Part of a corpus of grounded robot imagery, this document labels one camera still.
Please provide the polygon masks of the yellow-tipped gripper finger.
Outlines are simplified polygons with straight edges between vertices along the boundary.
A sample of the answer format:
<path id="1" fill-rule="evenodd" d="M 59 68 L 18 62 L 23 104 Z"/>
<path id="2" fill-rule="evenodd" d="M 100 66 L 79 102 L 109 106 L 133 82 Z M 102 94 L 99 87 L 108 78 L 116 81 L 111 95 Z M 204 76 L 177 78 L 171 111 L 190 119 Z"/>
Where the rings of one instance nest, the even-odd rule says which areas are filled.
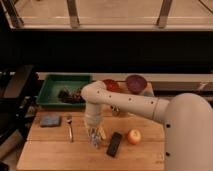
<path id="1" fill-rule="evenodd" d="M 102 140 L 106 140 L 107 137 L 106 137 L 106 134 L 105 134 L 103 127 L 98 128 L 98 134 L 100 135 Z"/>
<path id="2" fill-rule="evenodd" d="M 87 129 L 87 135 L 89 137 L 90 142 L 95 145 L 95 129 L 94 128 L 88 128 Z"/>

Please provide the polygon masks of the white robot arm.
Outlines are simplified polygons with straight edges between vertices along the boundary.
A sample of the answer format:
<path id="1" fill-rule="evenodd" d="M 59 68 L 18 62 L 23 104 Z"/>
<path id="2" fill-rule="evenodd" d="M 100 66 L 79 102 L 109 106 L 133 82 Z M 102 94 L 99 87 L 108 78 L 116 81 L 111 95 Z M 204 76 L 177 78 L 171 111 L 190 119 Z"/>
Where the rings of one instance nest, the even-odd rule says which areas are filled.
<path id="1" fill-rule="evenodd" d="M 171 100 L 108 91 L 102 81 L 81 91 L 85 125 L 102 121 L 101 105 L 116 106 L 164 126 L 165 171 L 213 171 L 213 108 L 203 97 L 183 93 Z"/>

